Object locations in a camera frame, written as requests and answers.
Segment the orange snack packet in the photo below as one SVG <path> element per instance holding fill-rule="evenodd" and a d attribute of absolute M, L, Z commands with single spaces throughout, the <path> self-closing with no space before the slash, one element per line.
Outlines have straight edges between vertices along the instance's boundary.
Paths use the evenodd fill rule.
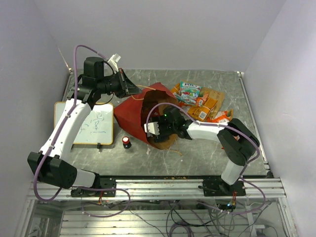
<path fill-rule="evenodd" d="M 233 109 L 227 111 L 219 111 L 213 118 L 207 117 L 207 122 L 222 123 L 229 122 L 233 118 Z"/>

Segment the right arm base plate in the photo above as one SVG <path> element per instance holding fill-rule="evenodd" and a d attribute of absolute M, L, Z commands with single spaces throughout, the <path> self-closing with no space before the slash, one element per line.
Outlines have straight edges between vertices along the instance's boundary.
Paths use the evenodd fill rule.
<path fill-rule="evenodd" d="M 236 181 L 233 185 L 228 185 L 221 178 L 217 177 L 203 180 L 198 188 L 203 190 L 205 197 L 232 197 L 233 195 L 242 197 L 246 195 L 245 186 L 242 181 Z"/>

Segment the teal mint candy bag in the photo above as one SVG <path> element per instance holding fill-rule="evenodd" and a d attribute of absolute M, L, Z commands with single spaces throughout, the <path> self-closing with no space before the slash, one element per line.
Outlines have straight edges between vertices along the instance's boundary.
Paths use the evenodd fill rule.
<path fill-rule="evenodd" d="M 180 81 L 179 88 L 176 88 L 173 95 L 184 104 L 195 105 L 202 87 L 190 82 Z"/>

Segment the red brown paper bag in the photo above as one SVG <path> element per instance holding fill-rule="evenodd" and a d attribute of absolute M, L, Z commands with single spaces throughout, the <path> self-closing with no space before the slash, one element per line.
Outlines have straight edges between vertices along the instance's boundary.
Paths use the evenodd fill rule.
<path fill-rule="evenodd" d="M 141 93 L 130 96 L 116 106 L 114 116 L 120 128 L 138 140 L 160 150 L 168 150 L 177 143 L 178 136 L 173 134 L 166 141 L 156 143 L 144 131 L 147 115 L 153 106 L 168 102 L 178 105 L 173 93 L 160 82 L 150 86 L 141 86 Z"/>

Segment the large yellow chips bag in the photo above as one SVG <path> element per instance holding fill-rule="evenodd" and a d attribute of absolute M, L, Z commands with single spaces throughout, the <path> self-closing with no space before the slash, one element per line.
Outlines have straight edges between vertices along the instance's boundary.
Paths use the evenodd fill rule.
<path fill-rule="evenodd" d="M 171 93 L 175 92 L 176 88 L 179 88 L 179 83 L 176 84 L 172 89 Z M 183 102 L 180 102 L 178 99 L 179 106 L 184 109 L 189 116 L 191 116 L 195 120 L 205 121 L 209 116 L 210 112 L 214 109 L 217 100 L 209 98 L 208 93 L 202 93 L 200 91 L 199 97 L 207 97 L 207 101 L 204 103 L 202 107 L 197 107 L 196 105 L 187 105 Z"/>

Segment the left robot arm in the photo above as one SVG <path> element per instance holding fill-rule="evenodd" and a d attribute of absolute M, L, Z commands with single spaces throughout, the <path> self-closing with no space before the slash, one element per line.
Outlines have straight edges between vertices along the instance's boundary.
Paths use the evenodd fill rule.
<path fill-rule="evenodd" d="M 27 158 L 35 181 L 63 189 L 83 186 L 89 196 L 100 192 L 98 174 L 77 169 L 66 159 L 81 125 L 103 94 L 124 98 L 141 93 L 141 89 L 117 66 L 119 60 L 118 54 L 109 60 L 86 58 L 83 73 L 70 89 L 65 109 L 52 134 L 38 152 L 31 152 Z"/>

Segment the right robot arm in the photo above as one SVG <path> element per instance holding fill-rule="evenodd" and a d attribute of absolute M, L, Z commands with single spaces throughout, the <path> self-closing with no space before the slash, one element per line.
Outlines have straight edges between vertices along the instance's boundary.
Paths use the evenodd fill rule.
<path fill-rule="evenodd" d="M 220 143 L 228 157 L 228 162 L 217 188 L 225 196 L 235 190 L 235 183 L 244 172 L 249 159 L 254 154 L 260 153 L 259 140 L 237 118 L 229 122 L 201 122 L 185 118 L 179 108 L 168 106 L 161 116 L 148 119 L 144 129 L 157 143 L 163 142 L 173 134 L 181 139 L 203 139 Z"/>

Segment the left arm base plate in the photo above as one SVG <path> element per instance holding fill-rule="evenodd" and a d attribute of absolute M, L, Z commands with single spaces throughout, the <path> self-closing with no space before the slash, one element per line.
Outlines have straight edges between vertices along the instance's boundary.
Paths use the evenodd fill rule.
<path fill-rule="evenodd" d="M 115 188 L 117 183 L 113 179 L 101 178 L 99 184 L 94 189 L 109 189 L 109 191 L 93 191 L 87 188 L 76 187 L 71 190 L 71 197 L 73 198 L 92 198 L 92 197 L 114 197 L 116 194 Z"/>

